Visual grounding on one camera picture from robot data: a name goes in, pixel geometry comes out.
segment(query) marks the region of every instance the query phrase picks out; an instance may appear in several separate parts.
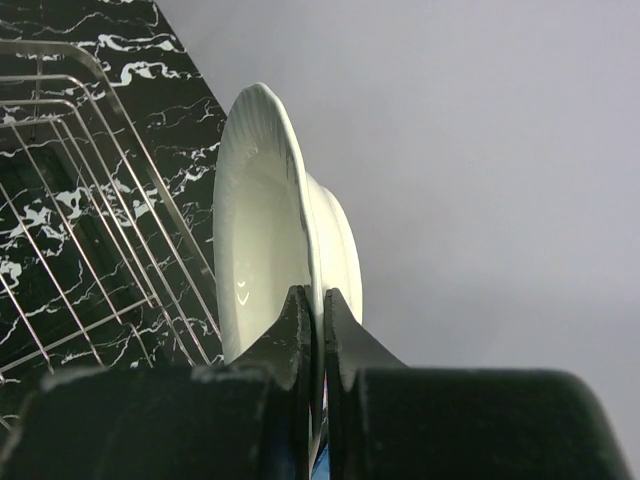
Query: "stainless steel rack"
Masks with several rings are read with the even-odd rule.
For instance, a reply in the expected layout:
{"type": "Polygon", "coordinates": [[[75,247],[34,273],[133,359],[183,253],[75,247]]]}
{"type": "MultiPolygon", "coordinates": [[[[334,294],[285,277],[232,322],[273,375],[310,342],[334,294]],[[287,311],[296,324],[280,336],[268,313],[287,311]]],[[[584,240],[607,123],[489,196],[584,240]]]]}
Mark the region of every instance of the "stainless steel rack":
{"type": "MultiPolygon", "coordinates": [[[[30,246],[33,262],[46,272],[46,281],[76,325],[75,331],[54,341],[40,338],[19,288],[8,270],[0,269],[0,296],[10,299],[16,321],[26,327],[32,341],[23,356],[0,364],[0,395],[7,372],[36,357],[53,372],[50,352],[78,338],[86,341],[95,364],[108,366],[92,340],[92,331],[109,322],[130,329],[144,361],[153,366],[154,355],[140,336],[140,326],[127,319],[138,308],[153,311],[166,322],[170,341],[186,363],[211,364],[211,353],[193,324],[194,319],[203,322],[220,339],[215,277],[101,65],[72,44],[13,40],[0,40],[0,61],[0,111],[4,112],[0,141],[13,145],[10,150],[0,146],[0,152],[4,151],[0,164],[20,159],[31,169],[39,183],[34,188],[51,206],[51,218],[59,222],[56,234],[65,238],[65,248],[74,249],[80,268],[100,297],[95,301],[107,307],[106,315],[86,323],[61,285],[60,272],[51,265],[51,257],[21,211],[11,185],[0,177],[0,216],[15,219],[10,234],[0,235],[17,236],[30,246]],[[43,167],[37,158],[39,149],[51,145],[61,165],[43,167]],[[104,234],[99,251],[91,250],[97,240],[79,231],[78,219],[60,200],[59,188],[52,185],[48,171],[51,168],[60,168],[82,191],[82,208],[91,212],[85,218],[93,218],[104,234]],[[123,177],[130,186],[123,187],[123,177]],[[150,191],[159,198],[151,198],[150,191]],[[145,233],[149,231],[152,239],[145,233]],[[107,285],[97,265],[108,255],[115,258],[124,279],[127,301],[122,300],[120,287],[107,285]]],[[[1,416],[0,422],[8,428],[1,416]]]]}

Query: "white bowl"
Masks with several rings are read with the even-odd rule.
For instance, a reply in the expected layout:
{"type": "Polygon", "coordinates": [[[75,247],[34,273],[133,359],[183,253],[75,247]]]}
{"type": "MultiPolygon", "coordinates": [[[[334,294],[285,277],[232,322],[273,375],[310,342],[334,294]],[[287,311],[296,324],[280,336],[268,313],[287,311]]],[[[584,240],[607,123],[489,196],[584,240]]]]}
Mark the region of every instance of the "white bowl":
{"type": "Polygon", "coordinates": [[[289,288],[309,286],[317,375],[312,458],[322,415],[323,301],[339,288],[362,323],[356,245],[338,200],[304,168],[284,106],[264,84],[243,90],[222,133],[213,192],[218,315],[225,363],[278,319],[289,288]]]}

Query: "gray wall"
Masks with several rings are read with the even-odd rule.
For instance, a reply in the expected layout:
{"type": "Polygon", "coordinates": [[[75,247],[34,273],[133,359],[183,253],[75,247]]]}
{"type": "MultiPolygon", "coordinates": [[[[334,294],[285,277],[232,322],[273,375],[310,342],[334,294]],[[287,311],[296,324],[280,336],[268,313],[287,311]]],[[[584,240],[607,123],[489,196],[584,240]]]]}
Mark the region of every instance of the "gray wall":
{"type": "Polygon", "coordinates": [[[223,107],[264,81],[417,365],[568,369],[640,474],[640,2],[158,0],[223,107]]]}

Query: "dish rack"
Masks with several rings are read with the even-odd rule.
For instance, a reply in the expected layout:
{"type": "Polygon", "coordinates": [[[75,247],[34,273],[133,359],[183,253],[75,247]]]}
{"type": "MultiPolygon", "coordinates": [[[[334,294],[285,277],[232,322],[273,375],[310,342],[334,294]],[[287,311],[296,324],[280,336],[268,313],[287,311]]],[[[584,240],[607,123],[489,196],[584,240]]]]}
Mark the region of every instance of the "dish rack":
{"type": "Polygon", "coordinates": [[[98,60],[21,40],[0,58],[0,408],[71,358],[213,363],[212,269],[98,60]]]}

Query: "blue object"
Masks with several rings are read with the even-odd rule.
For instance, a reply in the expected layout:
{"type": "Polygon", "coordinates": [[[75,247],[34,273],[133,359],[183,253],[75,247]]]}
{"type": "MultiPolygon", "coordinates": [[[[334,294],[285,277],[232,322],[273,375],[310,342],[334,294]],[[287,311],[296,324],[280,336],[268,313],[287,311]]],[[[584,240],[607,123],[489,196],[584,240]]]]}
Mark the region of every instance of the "blue object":
{"type": "Polygon", "coordinates": [[[329,445],[324,447],[318,460],[316,460],[316,464],[313,466],[311,480],[329,480],[329,445]]]}

